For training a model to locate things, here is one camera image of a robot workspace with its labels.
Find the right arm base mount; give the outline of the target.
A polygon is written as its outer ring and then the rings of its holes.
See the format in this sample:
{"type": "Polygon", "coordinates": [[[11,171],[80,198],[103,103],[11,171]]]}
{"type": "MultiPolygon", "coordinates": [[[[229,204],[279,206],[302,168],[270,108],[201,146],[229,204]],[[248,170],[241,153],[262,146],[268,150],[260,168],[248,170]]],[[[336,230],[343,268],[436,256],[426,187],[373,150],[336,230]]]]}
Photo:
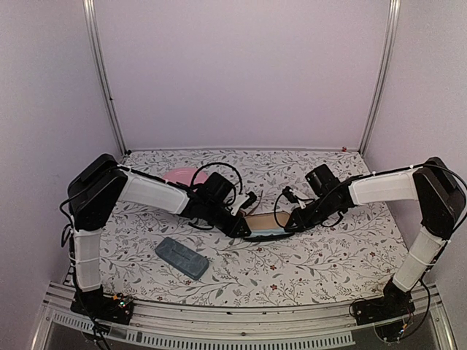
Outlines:
{"type": "Polygon", "coordinates": [[[420,279],[420,285],[427,293],[425,312],[416,326],[413,325],[415,305],[412,291],[402,292],[393,280],[389,280],[383,289],[383,296],[372,299],[358,298],[351,302],[348,313],[357,325],[373,324],[398,318],[397,322],[382,324],[374,328],[378,339],[384,343],[399,343],[414,335],[425,323],[431,308],[431,292],[426,283],[420,279]]]}

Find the grey case green lining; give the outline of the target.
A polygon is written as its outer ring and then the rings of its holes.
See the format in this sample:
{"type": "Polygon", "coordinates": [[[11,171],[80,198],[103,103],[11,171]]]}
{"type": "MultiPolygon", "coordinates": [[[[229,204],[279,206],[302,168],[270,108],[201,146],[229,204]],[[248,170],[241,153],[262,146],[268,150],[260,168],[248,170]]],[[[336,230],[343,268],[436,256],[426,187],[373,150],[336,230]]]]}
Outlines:
{"type": "Polygon", "coordinates": [[[166,237],[155,248],[156,255],[180,273],[199,280],[209,267],[209,260],[187,246],[166,237]]]}

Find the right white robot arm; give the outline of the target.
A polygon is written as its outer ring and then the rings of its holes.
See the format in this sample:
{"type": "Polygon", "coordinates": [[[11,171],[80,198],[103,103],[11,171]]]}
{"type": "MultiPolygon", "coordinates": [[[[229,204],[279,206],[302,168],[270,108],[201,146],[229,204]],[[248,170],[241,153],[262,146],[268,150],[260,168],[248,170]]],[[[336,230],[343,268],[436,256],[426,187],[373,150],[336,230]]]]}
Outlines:
{"type": "Polygon", "coordinates": [[[298,204],[285,224],[288,233],[311,230],[334,214],[342,216],[350,209],[373,203],[384,203],[390,208],[411,203],[419,209],[420,230],[405,260],[388,282],[394,290],[377,303],[377,311],[384,318],[392,318],[404,308],[404,294],[421,281],[466,221],[466,181],[440,157],[344,180],[322,164],[313,168],[305,179],[315,195],[313,199],[302,198],[290,188],[282,192],[298,204]]]}

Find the black glasses case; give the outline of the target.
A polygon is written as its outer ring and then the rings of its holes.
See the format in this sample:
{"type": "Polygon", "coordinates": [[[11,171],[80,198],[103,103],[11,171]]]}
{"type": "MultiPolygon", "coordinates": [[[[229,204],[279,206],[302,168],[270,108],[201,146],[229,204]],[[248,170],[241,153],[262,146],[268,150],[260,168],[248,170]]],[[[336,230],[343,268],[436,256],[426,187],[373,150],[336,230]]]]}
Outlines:
{"type": "MultiPolygon", "coordinates": [[[[250,228],[250,231],[253,230],[268,230],[268,229],[283,229],[282,226],[285,225],[289,219],[290,215],[287,212],[280,212],[276,216],[273,213],[266,214],[255,214],[245,217],[247,224],[250,228]]],[[[289,238],[293,236],[294,233],[286,232],[286,234],[281,236],[260,236],[260,237],[245,237],[245,241],[251,242],[267,242],[267,241],[278,241],[281,239],[289,238]]]]}

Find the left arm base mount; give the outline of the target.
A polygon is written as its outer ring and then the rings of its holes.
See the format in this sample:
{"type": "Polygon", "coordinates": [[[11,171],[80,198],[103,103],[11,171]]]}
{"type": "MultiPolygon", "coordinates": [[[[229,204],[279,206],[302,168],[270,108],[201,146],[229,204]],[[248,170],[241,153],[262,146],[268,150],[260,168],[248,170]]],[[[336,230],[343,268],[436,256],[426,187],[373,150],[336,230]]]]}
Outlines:
{"type": "Polygon", "coordinates": [[[134,312],[134,298],[123,293],[105,295],[103,287],[90,292],[76,287],[70,310],[92,320],[129,325],[134,312]]]}

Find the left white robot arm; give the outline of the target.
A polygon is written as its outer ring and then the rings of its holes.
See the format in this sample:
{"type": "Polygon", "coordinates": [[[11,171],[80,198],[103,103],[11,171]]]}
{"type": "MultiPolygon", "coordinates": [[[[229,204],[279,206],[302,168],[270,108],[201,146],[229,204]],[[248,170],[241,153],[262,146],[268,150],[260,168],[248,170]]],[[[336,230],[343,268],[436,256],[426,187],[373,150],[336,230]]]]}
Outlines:
{"type": "Polygon", "coordinates": [[[60,210],[69,219],[71,257],[75,286],[83,292],[80,304],[92,316],[108,311],[108,300],[101,288],[100,235],[119,201],[161,209],[189,219],[191,226],[201,220],[206,229],[217,228],[230,238],[251,234],[242,209],[257,200],[245,192],[242,183],[233,184],[214,172],[198,183],[171,182],[119,164],[109,154],[100,155],[68,186],[68,198],[60,210]]]}

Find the brown sunglasses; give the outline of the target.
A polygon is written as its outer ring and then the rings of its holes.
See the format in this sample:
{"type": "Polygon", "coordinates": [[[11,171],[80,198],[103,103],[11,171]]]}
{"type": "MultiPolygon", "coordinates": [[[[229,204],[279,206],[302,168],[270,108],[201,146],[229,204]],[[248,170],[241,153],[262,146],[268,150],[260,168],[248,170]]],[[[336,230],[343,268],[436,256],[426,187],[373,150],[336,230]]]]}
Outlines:
{"type": "Polygon", "coordinates": [[[250,211],[247,213],[246,216],[253,215],[256,211],[256,209],[260,206],[261,201],[263,198],[263,190],[261,190],[259,197],[257,198],[256,204],[250,209],[250,211]]]}

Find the light blue cloth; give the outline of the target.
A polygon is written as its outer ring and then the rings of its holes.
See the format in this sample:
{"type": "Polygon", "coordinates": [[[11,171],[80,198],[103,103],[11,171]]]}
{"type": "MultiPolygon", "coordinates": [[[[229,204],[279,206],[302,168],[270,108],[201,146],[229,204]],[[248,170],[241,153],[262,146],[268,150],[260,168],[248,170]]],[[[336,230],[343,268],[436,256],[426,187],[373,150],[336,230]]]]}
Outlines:
{"type": "Polygon", "coordinates": [[[260,236],[281,236],[286,234],[283,229],[268,229],[268,230],[253,230],[251,232],[251,237],[260,237],[260,236]]]}

